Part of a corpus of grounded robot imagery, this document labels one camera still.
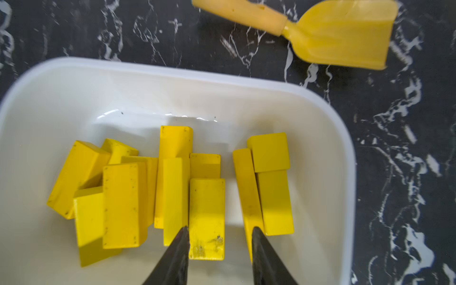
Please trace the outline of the white plastic bin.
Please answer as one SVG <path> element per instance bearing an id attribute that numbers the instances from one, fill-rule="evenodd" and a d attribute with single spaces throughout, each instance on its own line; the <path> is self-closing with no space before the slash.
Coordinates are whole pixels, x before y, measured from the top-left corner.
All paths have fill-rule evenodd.
<path id="1" fill-rule="evenodd" d="M 160 229 L 83 268 L 74 222 L 46 202 L 73 142 L 111 138 L 156 157 L 163 125 L 191 127 L 195 152 L 222 157 L 226 255 L 191 261 L 190 285 L 253 283 L 232 153 L 271 133 L 287 135 L 294 233 L 270 243 L 300 285 L 349 284 L 355 151 L 325 100 L 276 81 L 80 58 L 33 67 L 1 102 L 1 283 L 142 284 L 166 250 Z"/>

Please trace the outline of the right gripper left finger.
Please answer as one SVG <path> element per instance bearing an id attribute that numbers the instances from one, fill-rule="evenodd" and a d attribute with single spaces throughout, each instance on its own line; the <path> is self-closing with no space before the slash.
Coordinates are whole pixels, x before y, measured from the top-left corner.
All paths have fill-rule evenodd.
<path id="1" fill-rule="evenodd" d="M 184 226 L 169 245 L 144 285 L 186 285 L 188 280 L 190 236 Z"/>

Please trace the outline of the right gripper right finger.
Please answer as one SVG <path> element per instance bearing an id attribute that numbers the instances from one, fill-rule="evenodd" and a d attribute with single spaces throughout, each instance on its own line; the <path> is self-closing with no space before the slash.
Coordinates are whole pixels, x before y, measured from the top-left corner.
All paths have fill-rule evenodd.
<path id="1" fill-rule="evenodd" d="M 259 227 L 252 232 L 252 269 L 255 285 L 298 285 Z"/>

